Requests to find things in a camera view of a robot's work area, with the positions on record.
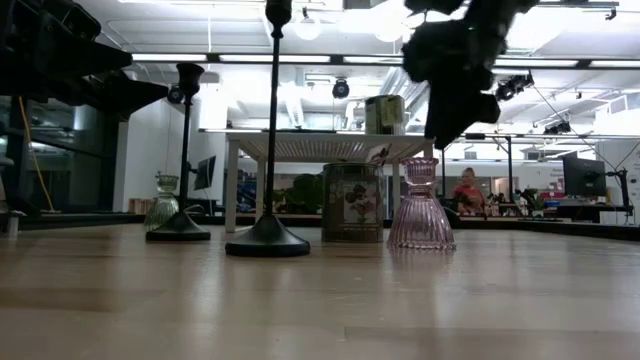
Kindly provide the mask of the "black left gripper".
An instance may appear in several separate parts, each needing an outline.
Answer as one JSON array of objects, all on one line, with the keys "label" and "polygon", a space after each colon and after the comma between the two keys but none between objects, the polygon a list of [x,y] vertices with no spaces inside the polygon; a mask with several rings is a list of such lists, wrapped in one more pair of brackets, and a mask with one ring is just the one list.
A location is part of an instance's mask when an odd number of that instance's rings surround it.
[{"label": "black left gripper", "polygon": [[[0,0],[0,96],[100,99],[99,109],[129,119],[165,98],[166,85],[132,80],[132,55],[95,43],[99,22],[74,0]],[[110,73],[100,88],[88,77]]]}]

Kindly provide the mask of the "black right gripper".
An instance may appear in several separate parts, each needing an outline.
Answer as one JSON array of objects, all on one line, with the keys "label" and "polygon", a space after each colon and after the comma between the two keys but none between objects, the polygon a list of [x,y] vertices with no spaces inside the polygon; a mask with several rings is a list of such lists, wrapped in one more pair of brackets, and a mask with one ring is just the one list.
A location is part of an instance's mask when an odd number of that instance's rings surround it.
[{"label": "black right gripper", "polygon": [[[505,19],[497,14],[425,22],[402,46],[402,68],[414,82],[463,82],[484,91],[493,85],[492,68],[505,49]],[[445,149],[471,125],[495,124],[496,97],[481,92],[432,89],[424,136]]]}]

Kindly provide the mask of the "olive gold tin can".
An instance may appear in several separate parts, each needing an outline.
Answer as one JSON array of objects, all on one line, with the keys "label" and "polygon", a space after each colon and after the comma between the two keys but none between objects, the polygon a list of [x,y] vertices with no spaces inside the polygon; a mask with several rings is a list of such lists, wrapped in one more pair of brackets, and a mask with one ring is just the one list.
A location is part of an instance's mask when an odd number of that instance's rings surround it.
[{"label": "olive gold tin can", "polygon": [[405,128],[403,97],[399,95],[378,95],[365,101],[366,134],[403,135]]}]

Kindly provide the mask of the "pink glass candle holder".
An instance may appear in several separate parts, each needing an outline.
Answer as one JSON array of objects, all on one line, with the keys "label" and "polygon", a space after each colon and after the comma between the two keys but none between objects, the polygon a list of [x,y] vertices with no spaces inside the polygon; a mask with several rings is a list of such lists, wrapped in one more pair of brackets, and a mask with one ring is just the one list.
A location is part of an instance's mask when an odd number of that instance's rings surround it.
[{"label": "pink glass candle holder", "polygon": [[389,234],[390,248],[453,251],[456,249],[444,207],[434,195],[436,158],[413,157],[401,161],[408,195],[395,212]]}]

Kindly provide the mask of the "green tinted glass candle holder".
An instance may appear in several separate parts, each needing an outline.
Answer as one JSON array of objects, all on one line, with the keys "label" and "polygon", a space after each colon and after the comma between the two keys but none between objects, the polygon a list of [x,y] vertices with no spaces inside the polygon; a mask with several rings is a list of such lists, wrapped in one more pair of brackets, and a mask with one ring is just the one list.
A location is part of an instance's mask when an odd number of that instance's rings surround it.
[{"label": "green tinted glass candle holder", "polygon": [[153,205],[147,211],[144,220],[144,229],[152,231],[167,222],[179,211],[179,203],[175,197],[179,177],[158,173],[156,175],[157,197]]}]

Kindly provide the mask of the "black metal candlestick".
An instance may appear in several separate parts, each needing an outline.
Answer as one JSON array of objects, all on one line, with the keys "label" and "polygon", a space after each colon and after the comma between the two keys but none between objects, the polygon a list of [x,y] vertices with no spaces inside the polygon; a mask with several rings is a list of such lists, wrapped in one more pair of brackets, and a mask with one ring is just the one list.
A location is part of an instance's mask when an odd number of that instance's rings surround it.
[{"label": "black metal candlestick", "polygon": [[228,242],[225,251],[227,255],[240,257],[305,256],[310,254],[310,243],[289,231],[273,213],[280,43],[283,27],[292,18],[292,0],[266,0],[265,16],[272,25],[273,50],[263,214],[248,231]]},{"label": "black metal candlestick", "polygon": [[152,242],[168,241],[209,241],[210,232],[200,227],[187,213],[187,198],[189,191],[190,164],[188,160],[190,140],[190,119],[193,97],[200,90],[200,78],[204,69],[195,63],[178,63],[176,65],[179,82],[178,87],[184,94],[184,123],[181,154],[181,174],[179,188],[179,211],[160,227],[149,231],[146,240]]}]

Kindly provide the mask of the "black track spotlights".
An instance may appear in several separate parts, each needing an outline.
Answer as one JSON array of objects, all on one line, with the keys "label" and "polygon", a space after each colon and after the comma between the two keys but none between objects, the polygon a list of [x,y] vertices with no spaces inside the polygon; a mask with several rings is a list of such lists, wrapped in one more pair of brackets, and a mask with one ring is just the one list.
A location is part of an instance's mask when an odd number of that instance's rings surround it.
[{"label": "black track spotlights", "polygon": [[535,82],[531,73],[526,75],[513,75],[506,80],[498,82],[494,95],[498,101],[509,101],[534,84]]}]

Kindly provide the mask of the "person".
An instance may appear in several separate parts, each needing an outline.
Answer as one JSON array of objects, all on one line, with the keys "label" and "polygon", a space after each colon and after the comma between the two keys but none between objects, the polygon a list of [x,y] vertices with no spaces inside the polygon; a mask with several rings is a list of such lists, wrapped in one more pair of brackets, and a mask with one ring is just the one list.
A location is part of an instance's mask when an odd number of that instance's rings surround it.
[{"label": "person", "polygon": [[462,216],[485,216],[485,200],[476,186],[475,172],[471,167],[461,173],[460,184],[453,190],[457,212]]}]

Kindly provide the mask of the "black computer monitor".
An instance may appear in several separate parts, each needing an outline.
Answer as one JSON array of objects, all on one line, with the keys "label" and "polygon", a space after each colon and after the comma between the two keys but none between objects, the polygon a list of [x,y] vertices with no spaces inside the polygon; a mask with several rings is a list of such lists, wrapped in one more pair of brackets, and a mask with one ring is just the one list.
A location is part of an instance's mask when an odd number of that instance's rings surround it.
[{"label": "black computer monitor", "polygon": [[204,190],[212,185],[215,163],[216,156],[211,156],[197,164],[195,169],[196,179],[194,181],[195,190]]},{"label": "black computer monitor", "polygon": [[564,157],[562,162],[566,195],[582,197],[606,195],[606,168],[603,161]]}]

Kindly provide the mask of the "white perforated metal shelf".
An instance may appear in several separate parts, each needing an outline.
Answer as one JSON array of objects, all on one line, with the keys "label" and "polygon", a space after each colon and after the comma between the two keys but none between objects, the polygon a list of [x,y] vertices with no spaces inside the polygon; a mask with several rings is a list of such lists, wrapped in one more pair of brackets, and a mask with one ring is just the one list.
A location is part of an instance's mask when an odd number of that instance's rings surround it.
[{"label": "white perforated metal shelf", "polygon": [[[227,181],[225,185],[225,231],[236,231],[237,185],[240,154],[245,153],[257,162],[256,218],[264,211],[264,195],[269,191],[267,180],[275,173],[269,163],[269,135],[258,130],[227,131]],[[393,197],[400,197],[400,165],[405,158],[422,154],[434,155],[432,142],[421,135],[372,135],[358,132],[305,133],[278,132],[275,136],[277,163],[336,163],[366,162],[374,153],[388,146],[386,162],[392,166]]]}]

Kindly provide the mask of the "cluttered office desk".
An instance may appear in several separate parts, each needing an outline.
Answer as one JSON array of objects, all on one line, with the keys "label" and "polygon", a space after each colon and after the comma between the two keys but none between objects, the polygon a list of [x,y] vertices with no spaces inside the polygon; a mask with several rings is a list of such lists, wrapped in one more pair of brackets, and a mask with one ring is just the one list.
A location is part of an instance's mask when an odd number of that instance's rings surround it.
[{"label": "cluttered office desk", "polygon": [[489,205],[487,211],[492,213],[498,210],[500,216],[518,217],[524,219],[552,219],[564,222],[583,222],[592,224],[604,224],[605,213],[611,213],[614,224],[633,224],[636,222],[635,209],[629,205],[611,205],[605,203],[596,204],[568,204],[563,199],[552,199],[541,210],[531,210],[526,203],[498,203]]}]

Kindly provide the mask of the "white pendant lamp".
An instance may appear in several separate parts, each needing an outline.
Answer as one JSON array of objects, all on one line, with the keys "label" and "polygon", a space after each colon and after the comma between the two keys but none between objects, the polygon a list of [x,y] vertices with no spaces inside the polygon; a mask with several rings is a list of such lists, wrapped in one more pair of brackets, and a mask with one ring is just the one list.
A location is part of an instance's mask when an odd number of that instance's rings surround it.
[{"label": "white pendant lamp", "polygon": [[302,7],[299,15],[295,18],[294,32],[303,40],[311,41],[316,39],[322,31],[321,21],[309,12],[307,7]]}]

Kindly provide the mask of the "green potted plants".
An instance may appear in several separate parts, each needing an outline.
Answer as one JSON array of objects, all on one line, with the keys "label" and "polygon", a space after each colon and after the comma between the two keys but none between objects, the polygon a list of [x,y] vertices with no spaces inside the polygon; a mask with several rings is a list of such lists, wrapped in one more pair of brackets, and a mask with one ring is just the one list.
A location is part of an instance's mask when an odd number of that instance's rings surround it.
[{"label": "green potted plants", "polygon": [[276,213],[315,215],[323,206],[323,177],[304,173],[288,179],[289,185],[275,188],[272,207]]}]

